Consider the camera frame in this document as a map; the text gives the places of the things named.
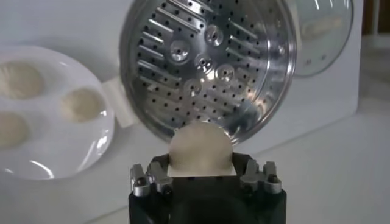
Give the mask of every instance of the perforated metal tray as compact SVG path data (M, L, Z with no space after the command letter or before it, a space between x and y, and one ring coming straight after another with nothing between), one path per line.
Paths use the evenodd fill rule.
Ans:
M274 115L291 83L296 42L278 0L139 0L123 28L121 77L143 123L169 141L193 120L234 144Z

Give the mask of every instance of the white table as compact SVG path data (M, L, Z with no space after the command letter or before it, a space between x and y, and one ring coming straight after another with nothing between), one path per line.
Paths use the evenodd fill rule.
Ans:
M287 223L389 223L390 86L362 89L355 116L254 156L277 163ZM128 222L124 208L92 223Z

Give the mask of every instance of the dough ball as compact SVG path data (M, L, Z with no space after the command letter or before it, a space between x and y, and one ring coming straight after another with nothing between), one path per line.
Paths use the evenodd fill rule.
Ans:
M64 117L75 123L90 121L102 111L100 95L91 89L77 89L61 100L61 112Z
M23 143L27 139L29 128L20 115L0 111L0 149L6 149Z
M30 99L41 94L43 88L42 76L27 63L0 65L0 95L11 99Z
M195 122L181 128L169 146L170 165L188 176L230 175L233 146L215 124Z

